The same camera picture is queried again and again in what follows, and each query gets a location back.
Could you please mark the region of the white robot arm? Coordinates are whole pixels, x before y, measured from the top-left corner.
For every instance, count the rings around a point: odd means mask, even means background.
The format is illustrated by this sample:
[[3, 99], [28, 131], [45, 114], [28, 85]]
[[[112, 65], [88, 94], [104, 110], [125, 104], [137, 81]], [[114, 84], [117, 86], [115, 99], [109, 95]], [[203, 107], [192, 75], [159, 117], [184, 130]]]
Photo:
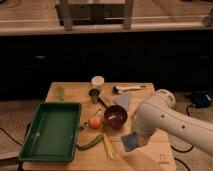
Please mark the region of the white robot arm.
[[155, 130], [161, 129], [213, 156], [213, 124], [177, 112], [175, 104], [170, 91], [159, 89], [138, 105], [132, 120], [137, 145], [147, 145]]

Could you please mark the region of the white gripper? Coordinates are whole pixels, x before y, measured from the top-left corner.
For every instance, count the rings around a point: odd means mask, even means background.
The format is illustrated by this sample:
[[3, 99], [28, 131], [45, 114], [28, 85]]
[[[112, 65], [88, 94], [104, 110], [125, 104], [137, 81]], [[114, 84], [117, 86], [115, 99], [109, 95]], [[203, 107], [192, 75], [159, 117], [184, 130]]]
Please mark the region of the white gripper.
[[143, 147], [148, 144], [151, 136], [154, 134], [154, 131], [150, 129], [138, 129], [136, 130], [136, 134], [138, 146]]

